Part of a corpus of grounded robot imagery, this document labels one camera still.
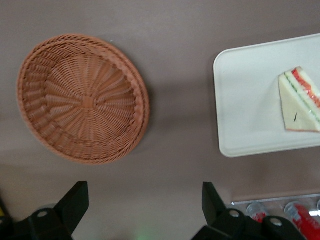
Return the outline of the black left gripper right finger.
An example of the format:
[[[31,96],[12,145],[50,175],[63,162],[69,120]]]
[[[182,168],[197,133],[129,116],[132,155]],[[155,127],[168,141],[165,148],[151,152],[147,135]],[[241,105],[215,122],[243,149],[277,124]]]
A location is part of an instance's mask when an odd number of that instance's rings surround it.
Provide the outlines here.
[[[202,211],[207,222],[194,240],[304,240],[289,220],[280,216],[252,219],[238,209],[227,208],[212,182],[202,184]]]

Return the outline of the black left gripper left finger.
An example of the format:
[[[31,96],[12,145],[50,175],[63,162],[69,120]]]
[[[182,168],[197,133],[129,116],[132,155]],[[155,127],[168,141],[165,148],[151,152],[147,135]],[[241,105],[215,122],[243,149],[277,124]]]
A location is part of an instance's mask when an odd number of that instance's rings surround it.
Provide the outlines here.
[[[12,239],[71,240],[88,208],[88,183],[79,181],[53,208],[41,208],[16,223]]]

